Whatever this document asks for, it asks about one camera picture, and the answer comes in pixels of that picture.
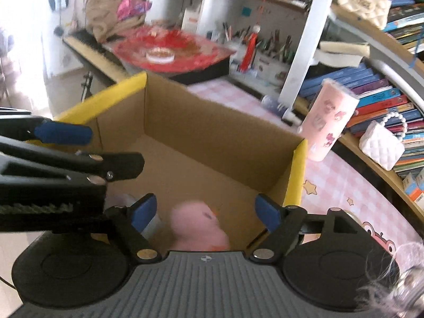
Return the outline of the orange blue white box lower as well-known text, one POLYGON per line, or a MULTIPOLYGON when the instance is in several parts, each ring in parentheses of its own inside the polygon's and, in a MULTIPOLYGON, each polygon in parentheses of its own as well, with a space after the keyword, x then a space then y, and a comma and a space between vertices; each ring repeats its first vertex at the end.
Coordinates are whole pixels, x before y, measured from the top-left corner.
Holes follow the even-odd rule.
POLYGON ((408 174, 403 179, 403 189, 406 195, 422 210, 424 208, 424 171, 413 176, 408 174))

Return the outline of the grey toy car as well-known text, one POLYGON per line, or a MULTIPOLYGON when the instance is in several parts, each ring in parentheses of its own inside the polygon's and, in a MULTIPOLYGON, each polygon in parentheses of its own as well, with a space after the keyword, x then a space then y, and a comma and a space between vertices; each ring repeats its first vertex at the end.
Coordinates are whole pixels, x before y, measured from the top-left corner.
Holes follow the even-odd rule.
POLYGON ((126 208, 131 225, 147 240, 151 240, 160 229, 157 198, 152 193, 137 200, 128 194, 107 194, 104 209, 110 207, 126 208))

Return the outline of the yellow cardboard box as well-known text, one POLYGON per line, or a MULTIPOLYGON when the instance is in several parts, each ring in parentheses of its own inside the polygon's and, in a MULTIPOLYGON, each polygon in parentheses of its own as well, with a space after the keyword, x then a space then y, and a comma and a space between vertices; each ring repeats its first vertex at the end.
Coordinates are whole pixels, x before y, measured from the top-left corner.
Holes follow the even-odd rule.
POLYGON ((146 73, 106 88, 58 120, 91 127, 91 151, 142 154, 143 172, 111 189, 157 197, 162 223, 151 242, 160 253, 174 242, 172 209, 189 200, 212 208, 233 250, 249 249, 265 229, 255 212, 260 194, 278 206, 279 233, 301 231, 306 141, 274 123, 146 73))

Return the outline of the white quilted pearl handbag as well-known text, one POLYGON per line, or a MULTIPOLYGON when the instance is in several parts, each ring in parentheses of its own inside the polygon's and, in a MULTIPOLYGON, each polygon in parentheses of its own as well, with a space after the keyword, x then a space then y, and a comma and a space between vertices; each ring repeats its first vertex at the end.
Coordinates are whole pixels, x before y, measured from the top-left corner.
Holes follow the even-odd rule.
POLYGON ((408 123, 405 117, 401 113, 390 112, 380 122, 370 123, 359 140, 359 148, 381 168, 390 171, 405 151, 403 139, 407 131, 408 123), (386 128, 386 123, 392 118, 398 119, 403 126, 400 136, 394 135, 386 128))

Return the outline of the red patterned paper pile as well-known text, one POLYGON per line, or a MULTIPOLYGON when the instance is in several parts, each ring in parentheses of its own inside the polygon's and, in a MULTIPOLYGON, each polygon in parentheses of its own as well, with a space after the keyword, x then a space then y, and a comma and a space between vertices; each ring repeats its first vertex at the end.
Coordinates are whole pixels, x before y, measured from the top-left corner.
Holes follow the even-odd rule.
POLYGON ((182 74, 203 70, 228 60, 233 54, 223 45, 179 29, 142 25, 118 35, 120 38, 110 43, 111 52, 123 64, 156 73, 182 74), (146 53, 156 47, 172 50, 174 61, 167 64, 149 62, 146 53))

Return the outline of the black electric piano keyboard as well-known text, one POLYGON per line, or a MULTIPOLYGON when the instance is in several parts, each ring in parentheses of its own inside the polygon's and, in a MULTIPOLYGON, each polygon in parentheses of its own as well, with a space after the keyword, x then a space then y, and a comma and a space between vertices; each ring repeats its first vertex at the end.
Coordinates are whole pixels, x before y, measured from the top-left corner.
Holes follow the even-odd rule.
POLYGON ((121 61, 86 29, 66 35, 63 44, 106 87, 130 77, 121 61))

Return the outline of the small pink plush chick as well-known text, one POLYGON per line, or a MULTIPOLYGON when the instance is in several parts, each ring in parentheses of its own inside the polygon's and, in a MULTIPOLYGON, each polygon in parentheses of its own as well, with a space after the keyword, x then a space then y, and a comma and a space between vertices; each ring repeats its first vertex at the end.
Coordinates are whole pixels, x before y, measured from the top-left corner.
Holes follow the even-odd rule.
POLYGON ((171 250, 216 252, 230 249, 229 238, 216 214, 202 201, 183 202, 173 208, 170 227, 175 241, 171 250))

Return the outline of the row of books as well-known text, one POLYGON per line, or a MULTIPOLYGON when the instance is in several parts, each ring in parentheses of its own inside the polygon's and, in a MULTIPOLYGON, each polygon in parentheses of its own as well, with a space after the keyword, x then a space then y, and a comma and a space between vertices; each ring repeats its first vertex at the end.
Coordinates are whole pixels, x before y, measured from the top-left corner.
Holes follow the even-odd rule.
POLYGON ((357 139, 372 121, 381 122, 390 112, 402 114, 407 129, 395 119, 387 123, 395 136, 405 135, 405 151, 392 171, 402 179, 408 174, 417 176, 423 171, 423 41, 419 33, 408 33, 412 42, 403 44, 395 38, 400 29, 383 32, 338 4, 332 4, 330 10, 328 36, 337 41, 364 42, 369 54, 355 68, 325 70, 322 76, 305 80, 298 95, 312 101, 325 78, 344 85, 359 97, 356 112, 346 127, 357 139))

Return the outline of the white tape roll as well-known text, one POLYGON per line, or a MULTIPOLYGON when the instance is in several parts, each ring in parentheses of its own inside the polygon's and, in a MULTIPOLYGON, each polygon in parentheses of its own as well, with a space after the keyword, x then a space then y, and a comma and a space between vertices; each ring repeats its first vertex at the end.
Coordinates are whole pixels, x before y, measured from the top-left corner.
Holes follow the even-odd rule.
POLYGON ((147 51, 146 59, 155 64, 167 64, 174 61, 175 54, 165 47, 156 47, 147 51))

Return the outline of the red hanging tassel doll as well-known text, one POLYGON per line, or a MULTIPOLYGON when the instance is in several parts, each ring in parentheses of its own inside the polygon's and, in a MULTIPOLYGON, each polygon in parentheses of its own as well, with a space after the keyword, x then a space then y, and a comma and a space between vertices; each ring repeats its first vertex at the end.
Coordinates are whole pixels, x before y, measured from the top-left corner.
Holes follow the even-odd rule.
POLYGON ((238 66, 238 71, 240 73, 245 73, 249 69, 249 65, 251 63, 251 59, 253 58, 253 54, 256 47, 256 41, 257 41, 258 34, 260 32, 260 29, 261 27, 259 24, 255 24, 252 28, 252 33, 249 36, 249 40, 247 43, 246 52, 244 54, 243 61, 238 66))

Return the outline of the white bookshelf frame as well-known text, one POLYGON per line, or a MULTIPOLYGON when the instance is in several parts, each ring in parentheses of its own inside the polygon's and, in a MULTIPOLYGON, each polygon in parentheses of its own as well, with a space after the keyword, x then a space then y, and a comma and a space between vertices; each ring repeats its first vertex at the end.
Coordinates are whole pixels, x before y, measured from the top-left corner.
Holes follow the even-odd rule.
POLYGON ((259 24, 263 35, 278 29, 291 36, 296 54, 278 100, 293 107, 301 85, 313 64, 314 54, 325 26, 330 24, 345 42, 363 41, 371 47, 370 63, 389 77, 419 108, 423 107, 423 64, 369 23, 346 14, 331 0, 312 0, 310 5, 298 0, 150 0, 152 9, 146 21, 175 23, 188 7, 198 7, 196 32, 206 35, 221 31, 223 23, 235 30, 259 24))

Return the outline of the pink cylindrical pen holder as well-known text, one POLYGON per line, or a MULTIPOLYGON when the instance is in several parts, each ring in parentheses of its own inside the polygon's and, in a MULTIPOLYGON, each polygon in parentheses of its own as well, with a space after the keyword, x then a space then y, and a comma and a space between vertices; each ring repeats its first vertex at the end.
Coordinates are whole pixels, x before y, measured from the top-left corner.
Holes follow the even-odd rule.
POLYGON ((359 98, 345 86, 326 78, 301 125, 308 141, 308 159, 321 162, 354 115, 359 98))

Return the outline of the white blue glue bottle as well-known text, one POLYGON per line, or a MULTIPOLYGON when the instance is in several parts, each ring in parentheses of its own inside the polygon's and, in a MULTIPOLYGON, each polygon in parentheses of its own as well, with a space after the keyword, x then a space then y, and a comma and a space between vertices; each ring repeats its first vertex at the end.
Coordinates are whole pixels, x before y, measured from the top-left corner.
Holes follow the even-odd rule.
POLYGON ((299 127, 302 124, 302 120, 298 118, 290 108, 286 107, 270 95, 264 95, 262 97, 261 106, 279 117, 280 120, 286 124, 296 127, 299 127))

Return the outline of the beige crumpled blanket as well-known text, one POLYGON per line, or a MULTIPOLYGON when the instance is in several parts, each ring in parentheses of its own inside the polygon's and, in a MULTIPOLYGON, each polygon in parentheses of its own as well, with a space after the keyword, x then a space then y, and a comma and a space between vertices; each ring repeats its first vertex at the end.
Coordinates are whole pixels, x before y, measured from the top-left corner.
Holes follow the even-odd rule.
POLYGON ((143 24, 151 7, 149 0, 89 0, 86 29, 97 42, 106 42, 119 32, 143 24))

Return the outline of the white pen organizer box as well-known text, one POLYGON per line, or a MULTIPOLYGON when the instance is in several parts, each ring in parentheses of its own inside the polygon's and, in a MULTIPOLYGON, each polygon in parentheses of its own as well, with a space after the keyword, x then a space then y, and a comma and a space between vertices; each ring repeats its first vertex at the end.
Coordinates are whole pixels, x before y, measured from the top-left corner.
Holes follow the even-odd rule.
POLYGON ((232 26, 224 22, 221 30, 209 31, 207 37, 222 43, 233 52, 229 60, 231 74, 249 75, 271 85, 281 86, 294 60, 295 48, 292 37, 281 37, 278 29, 271 31, 268 36, 261 35, 260 30, 249 69, 245 73, 239 72, 253 26, 233 31, 232 26))

